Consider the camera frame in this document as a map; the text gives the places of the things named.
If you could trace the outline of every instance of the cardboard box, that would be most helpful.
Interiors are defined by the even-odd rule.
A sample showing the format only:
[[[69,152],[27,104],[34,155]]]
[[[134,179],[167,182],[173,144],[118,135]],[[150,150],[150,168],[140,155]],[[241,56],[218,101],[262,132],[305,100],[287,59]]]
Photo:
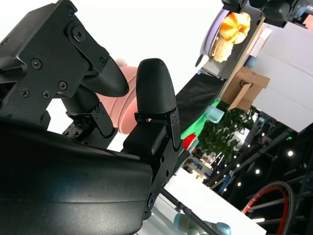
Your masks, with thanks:
[[[253,101],[269,83],[269,78],[242,67],[231,80],[221,100],[230,104],[228,110],[249,110]]]

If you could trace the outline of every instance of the red object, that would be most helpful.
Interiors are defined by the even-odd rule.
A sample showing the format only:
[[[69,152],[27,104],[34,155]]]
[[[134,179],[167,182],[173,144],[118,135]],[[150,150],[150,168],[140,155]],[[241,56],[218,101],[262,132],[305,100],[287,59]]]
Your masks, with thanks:
[[[192,143],[196,140],[196,134],[190,134],[182,141],[182,148],[188,150]]]
[[[285,191],[283,191],[281,188],[277,187],[277,186],[273,186],[273,187],[269,187],[266,188],[264,191],[260,192],[259,194],[256,194],[253,199],[250,201],[250,203],[248,203],[248,205],[245,206],[245,208],[243,209],[243,213],[246,214],[248,212],[248,210],[250,209],[250,207],[252,207],[252,205],[260,198],[262,197],[264,194],[271,192],[273,190],[279,190],[281,191],[281,193],[283,194],[284,197],[284,212],[283,212],[283,218],[280,221],[279,224],[279,228],[277,230],[277,235],[281,235],[283,233],[283,229],[284,229],[284,225],[287,219],[287,215],[288,215],[288,197],[285,193]]]

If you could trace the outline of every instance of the white wall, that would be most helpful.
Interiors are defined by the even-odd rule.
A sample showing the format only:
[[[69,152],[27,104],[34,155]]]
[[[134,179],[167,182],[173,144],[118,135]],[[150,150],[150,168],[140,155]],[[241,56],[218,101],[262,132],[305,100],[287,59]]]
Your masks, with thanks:
[[[270,82],[253,105],[300,132],[313,122],[313,32],[292,23],[272,29],[252,68]]]

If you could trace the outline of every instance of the ceiling light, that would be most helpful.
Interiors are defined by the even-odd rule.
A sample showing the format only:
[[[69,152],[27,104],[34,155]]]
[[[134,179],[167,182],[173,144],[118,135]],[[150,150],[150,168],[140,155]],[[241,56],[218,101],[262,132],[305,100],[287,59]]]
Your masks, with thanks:
[[[258,218],[258,219],[252,219],[252,221],[255,223],[260,223],[260,222],[264,222],[265,219],[264,218]]]

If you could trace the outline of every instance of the purple object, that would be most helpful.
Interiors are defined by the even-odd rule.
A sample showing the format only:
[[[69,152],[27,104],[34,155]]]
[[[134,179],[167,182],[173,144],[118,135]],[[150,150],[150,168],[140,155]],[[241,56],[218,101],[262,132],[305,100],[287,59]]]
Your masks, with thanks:
[[[220,30],[221,24],[225,17],[229,14],[229,11],[227,10],[220,10],[220,12],[217,14],[216,18],[214,19],[211,27],[209,28],[208,32],[206,33],[206,36],[204,38],[204,41],[202,43],[201,49],[200,49],[200,57],[197,60],[196,66],[198,66],[203,58],[203,55],[207,55],[210,57],[210,50],[212,48],[213,41],[216,37],[216,34]]]

